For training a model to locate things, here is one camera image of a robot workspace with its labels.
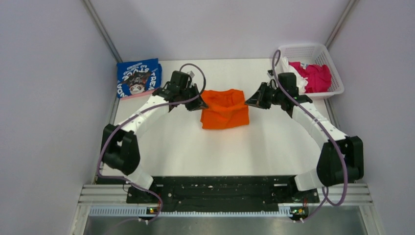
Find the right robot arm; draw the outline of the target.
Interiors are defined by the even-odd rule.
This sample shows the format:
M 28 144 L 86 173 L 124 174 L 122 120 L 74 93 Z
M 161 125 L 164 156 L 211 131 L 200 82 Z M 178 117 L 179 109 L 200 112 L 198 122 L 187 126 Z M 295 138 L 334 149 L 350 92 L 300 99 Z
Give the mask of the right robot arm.
M 246 105 L 270 109 L 279 105 L 289 117 L 301 125 L 321 150 L 315 169 L 292 177 L 287 196 L 294 202 L 301 201 L 307 191 L 353 182 L 364 176 L 363 141 L 350 137 L 325 118 L 306 95 L 300 95 L 297 78 L 292 72 L 277 76 L 277 88 L 271 83 L 261 83 L 258 90 L 246 100 Z

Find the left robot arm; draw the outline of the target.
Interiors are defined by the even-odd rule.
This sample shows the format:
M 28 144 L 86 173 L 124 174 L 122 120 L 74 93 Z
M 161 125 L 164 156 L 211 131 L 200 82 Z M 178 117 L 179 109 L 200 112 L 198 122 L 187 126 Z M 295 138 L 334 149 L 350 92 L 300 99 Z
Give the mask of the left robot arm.
M 130 117 L 117 125 L 108 124 L 103 130 L 101 162 L 120 171 L 124 181 L 139 186 L 138 196 L 144 202 L 154 201 L 157 189 L 152 186 L 153 177 L 140 166 L 138 141 L 159 118 L 180 104 L 188 111 L 207 107 L 192 75 L 175 70 L 170 81 L 156 89 Z

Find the orange t-shirt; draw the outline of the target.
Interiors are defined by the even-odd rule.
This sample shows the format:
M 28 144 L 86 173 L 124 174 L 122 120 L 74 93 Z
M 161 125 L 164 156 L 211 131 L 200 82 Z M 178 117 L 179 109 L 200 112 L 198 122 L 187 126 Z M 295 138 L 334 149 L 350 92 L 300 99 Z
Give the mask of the orange t-shirt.
M 202 93 L 208 105 L 203 109 L 200 122 L 206 130 L 224 130 L 250 124 L 249 107 L 242 90 L 208 90 Z

